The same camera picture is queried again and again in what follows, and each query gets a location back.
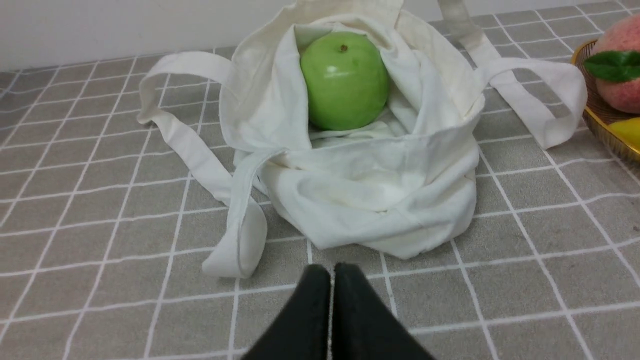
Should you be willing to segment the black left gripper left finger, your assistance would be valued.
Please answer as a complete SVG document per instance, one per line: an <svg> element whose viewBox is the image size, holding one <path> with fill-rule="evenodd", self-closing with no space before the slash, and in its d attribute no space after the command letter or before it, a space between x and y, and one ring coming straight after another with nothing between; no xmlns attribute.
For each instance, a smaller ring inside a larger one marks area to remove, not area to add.
<svg viewBox="0 0 640 360"><path fill-rule="evenodd" d="M327 269L306 266L286 304L243 360L326 360L330 290Z"/></svg>

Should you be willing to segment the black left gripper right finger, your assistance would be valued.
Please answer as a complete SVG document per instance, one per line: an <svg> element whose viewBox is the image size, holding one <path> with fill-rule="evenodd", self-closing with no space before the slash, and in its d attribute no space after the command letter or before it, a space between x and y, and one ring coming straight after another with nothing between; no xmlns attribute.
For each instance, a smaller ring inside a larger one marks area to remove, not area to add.
<svg viewBox="0 0 640 360"><path fill-rule="evenodd" d="M433 360L384 305L361 268L334 266L334 360Z"/></svg>

